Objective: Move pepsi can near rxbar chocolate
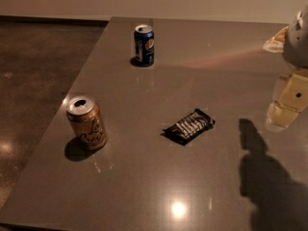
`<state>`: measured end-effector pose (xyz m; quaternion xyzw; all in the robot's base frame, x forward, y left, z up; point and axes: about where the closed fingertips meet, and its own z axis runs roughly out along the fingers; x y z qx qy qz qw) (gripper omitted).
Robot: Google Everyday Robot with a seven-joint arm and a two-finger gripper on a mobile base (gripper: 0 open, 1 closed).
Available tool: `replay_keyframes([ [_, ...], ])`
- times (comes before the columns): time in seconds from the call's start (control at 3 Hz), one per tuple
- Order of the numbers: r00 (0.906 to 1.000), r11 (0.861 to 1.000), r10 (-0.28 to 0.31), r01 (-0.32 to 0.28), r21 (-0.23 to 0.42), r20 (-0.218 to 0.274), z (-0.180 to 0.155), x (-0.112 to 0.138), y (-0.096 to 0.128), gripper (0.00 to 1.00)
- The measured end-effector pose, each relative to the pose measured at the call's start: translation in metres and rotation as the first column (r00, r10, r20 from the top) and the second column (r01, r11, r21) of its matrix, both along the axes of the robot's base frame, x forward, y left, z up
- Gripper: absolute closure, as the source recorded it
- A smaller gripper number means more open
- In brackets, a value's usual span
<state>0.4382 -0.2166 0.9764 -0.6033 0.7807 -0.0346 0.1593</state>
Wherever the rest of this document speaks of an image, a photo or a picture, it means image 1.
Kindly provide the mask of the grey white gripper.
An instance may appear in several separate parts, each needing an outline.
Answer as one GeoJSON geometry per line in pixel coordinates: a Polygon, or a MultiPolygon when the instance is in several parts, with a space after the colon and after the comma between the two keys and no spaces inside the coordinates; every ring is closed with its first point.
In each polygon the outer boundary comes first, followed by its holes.
{"type": "MultiPolygon", "coordinates": [[[[308,4],[294,20],[268,39],[263,49],[283,53],[289,64],[308,67],[308,4]]],[[[267,112],[266,127],[272,132],[288,128],[308,106],[308,70],[301,69],[290,75],[280,75],[275,84],[272,102],[267,112]]]]}

